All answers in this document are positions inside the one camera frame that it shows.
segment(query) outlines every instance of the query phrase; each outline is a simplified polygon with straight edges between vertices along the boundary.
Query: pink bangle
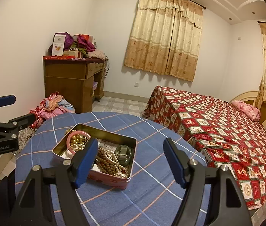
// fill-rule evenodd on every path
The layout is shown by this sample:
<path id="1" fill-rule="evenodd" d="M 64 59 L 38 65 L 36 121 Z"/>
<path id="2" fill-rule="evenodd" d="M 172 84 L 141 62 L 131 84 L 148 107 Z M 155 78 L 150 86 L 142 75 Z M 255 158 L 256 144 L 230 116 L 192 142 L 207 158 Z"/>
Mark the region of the pink bangle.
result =
<path id="1" fill-rule="evenodd" d="M 78 130 L 78 131 L 75 131 L 75 132 L 69 133 L 69 135 L 68 135 L 68 137 L 67 137 L 67 140 L 66 140 L 66 145 L 67 145 L 68 150 L 69 150 L 72 154 L 75 154 L 75 151 L 74 151 L 73 149 L 70 149 L 70 140 L 71 140 L 71 138 L 72 138 L 73 136 L 75 136 L 75 135 L 81 135 L 81 136 L 84 136 L 84 137 L 87 137 L 87 138 L 91 139 L 91 136 L 90 136 L 88 133 L 84 132 L 84 131 L 80 131 L 80 130 Z"/>

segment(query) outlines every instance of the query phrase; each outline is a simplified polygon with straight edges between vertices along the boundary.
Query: desk drawer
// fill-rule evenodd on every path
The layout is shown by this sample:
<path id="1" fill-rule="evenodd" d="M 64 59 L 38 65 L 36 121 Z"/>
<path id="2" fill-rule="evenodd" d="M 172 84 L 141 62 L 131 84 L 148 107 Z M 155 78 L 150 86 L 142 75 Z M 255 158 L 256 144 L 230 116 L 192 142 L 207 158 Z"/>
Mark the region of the desk drawer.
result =
<path id="1" fill-rule="evenodd" d="M 96 63 L 96 64 L 94 65 L 94 73 L 97 73 L 97 72 L 101 71 L 101 70 L 102 70 L 102 66 L 103 66 L 103 64 L 104 64 L 104 63 Z"/>
<path id="2" fill-rule="evenodd" d="M 94 75 L 94 63 L 86 64 L 86 79 Z"/>

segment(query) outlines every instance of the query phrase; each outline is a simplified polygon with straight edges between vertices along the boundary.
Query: wall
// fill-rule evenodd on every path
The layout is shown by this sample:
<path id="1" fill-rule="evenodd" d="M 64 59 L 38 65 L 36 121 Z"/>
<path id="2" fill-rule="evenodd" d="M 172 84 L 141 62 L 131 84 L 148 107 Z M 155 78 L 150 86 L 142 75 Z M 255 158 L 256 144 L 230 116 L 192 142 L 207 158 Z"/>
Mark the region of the wall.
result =
<path id="1" fill-rule="evenodd" d="M 27 114 L 45 97 L 42 56 L 56 32 L 84 33 L 94 0 L 0 0 L 0 121 Z"/>
<path id="2" fill-rule="evenodd" d="M 232 25 L 231 42 L 228 66 L 219 93 L 225 101 L 247 91 L 258 91 L 264 69 L 262 36 L 257 20 Z"/>
<path id="3" fill-rule="evenodd" d="M 136 14 L 138 0 L 96 0 L 93 19 L 88 27 L 98 49 L 111 64 L 105 91 L 150 97 L 157 85 L 170 86 L 218 97 L 230 49 L 231 25 L 208 9 L 204 24 L 194 82 L 161 76 L 123 66 L 125 51 Z"/>

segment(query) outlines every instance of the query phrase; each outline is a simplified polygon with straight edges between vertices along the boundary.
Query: blue plaid tablecloth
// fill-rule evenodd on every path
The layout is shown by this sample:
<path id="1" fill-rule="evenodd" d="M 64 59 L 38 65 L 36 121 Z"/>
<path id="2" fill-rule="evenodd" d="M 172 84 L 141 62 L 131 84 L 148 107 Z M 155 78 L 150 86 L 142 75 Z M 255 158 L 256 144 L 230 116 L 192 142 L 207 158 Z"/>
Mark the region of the blue plaid tablecloth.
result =
<path id="1" fill-rule="evenodd" d="M 30 169 L 39 164 L 52 167 L 61 161 L 52 154 L 53 147 L 68 128 L 82 123 L 98 129 L 137 139 L 133 175 L 126 189 L 112 188 L 92 180 L 77 189 L 81 206 L 90 225 L 97 226 L 170 226 L 185 190 L 176 184 L 163 151 L 163 141 L 172 138 L 189 158 L 206 166 L 202 154 L 177 133 L 155 122 L 113 112 L 66 113 L 43 123 L 21 152 L 16 163 L 15 187 L 19 193 Z M 55 185 L 52 200 L 58 225 L 65 225 Z M 197 225 L 204 224 L 210 185 L 205 186 Z"/>

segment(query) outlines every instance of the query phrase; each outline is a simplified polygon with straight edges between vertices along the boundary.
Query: blue gripper pad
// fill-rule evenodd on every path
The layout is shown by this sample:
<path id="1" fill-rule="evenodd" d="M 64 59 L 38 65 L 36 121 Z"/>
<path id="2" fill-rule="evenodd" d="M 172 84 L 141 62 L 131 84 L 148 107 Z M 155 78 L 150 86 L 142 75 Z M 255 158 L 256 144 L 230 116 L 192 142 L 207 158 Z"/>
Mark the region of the blue gripper pad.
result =
<path id="1" fill-rule="evenodd" d="M 0 107 L 13 105 L 16 102 L 16 97 L 14 95 L 0 97 Z"/>
<path id="2" fill-rule="evenodd" d="M 164 140 L 164 154 L 167 158 L 176 183 L 180 184 L 182 188 L 185 188 L 186 181 L 184 179 L 184 170 L 173 148 L 171 147 L 170 142 L 173 142 L 170 138 Z"/>
<path id="3" fill-rule="evenodd" d="M 89 148 L 87 149 L 87 152 L 77 169 L 77 176 L 74 181 L 76 188 L 79 188 L 87 180 L 89 170 L 91 169 L 92 163 L 97 155 L 98 141 L 96 139 L 92 139 L 92 143 L 88 142 L 88 146 Z"/>

